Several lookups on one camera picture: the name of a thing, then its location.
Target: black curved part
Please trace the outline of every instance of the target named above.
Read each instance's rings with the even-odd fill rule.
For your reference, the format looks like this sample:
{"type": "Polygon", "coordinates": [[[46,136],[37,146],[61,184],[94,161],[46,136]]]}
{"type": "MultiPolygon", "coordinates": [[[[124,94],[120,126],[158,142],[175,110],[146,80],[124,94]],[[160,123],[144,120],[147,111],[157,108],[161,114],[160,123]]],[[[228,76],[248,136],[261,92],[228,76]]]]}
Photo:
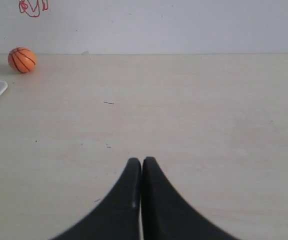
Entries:
{"type": "Polygon", "coordinates": [[[141,212],[145,240],[237,240],[195,211],[153,157],[143,163],[141,212]]]}
{"type": "Polygon", "coordinates": [[[141,174],[140,161],[129,159],[102,202],[53,240],[139,240],[141,174]]]}

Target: basketball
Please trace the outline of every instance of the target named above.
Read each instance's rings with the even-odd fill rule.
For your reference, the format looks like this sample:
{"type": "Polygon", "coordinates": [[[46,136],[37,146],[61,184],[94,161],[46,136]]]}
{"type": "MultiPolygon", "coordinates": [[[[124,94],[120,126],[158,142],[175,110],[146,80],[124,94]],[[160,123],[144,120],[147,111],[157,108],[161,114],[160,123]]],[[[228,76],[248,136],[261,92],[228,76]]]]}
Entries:
{"type": "Polygon", "coordinates": [[[8,64],[15,71],[21,74],[32,71],[36,64],[37,58],[34,52],[25,47],[14,48],[8,54],[8,64]]]}

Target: red marker scribble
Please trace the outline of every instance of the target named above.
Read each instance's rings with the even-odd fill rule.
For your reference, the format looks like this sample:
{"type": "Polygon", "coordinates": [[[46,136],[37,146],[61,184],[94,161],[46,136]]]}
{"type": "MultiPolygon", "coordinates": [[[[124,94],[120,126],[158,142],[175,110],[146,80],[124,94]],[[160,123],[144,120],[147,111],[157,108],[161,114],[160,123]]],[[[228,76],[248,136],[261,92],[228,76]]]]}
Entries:
{"type": "Polygon", "coordinates": [[[19,0],[19,12],[21,14],[26,13],[31,18],[38,18],[41,15],[40,1],[42,2],[42,11],[48,10],[48,0],[36,0],[35,6],[31,4],[30,0],[19,0]]]}

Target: tabletop surface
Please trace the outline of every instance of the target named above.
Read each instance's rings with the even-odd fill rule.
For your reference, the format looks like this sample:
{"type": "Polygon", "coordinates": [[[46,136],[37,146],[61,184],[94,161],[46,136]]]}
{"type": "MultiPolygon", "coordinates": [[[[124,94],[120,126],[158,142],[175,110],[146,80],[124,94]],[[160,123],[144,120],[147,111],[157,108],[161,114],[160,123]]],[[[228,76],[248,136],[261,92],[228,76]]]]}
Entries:
{"type": "Polygon", "coordinates": [[[157,158],[241,240],[288,240],[288,54],[0,55],[0,240],[48,240],[157,158]]]}

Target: orange ball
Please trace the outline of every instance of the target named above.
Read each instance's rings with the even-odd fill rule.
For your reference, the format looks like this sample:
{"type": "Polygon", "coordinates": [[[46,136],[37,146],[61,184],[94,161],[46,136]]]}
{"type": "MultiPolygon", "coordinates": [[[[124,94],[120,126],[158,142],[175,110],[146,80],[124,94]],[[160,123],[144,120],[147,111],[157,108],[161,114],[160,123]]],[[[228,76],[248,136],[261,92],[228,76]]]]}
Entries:
{"type": "Polygon", "coordinates": [[[22,74],[32,71],[38,63],[34,52],[25,47],[14,48],[8,54],[8,64],[22,74]]]}

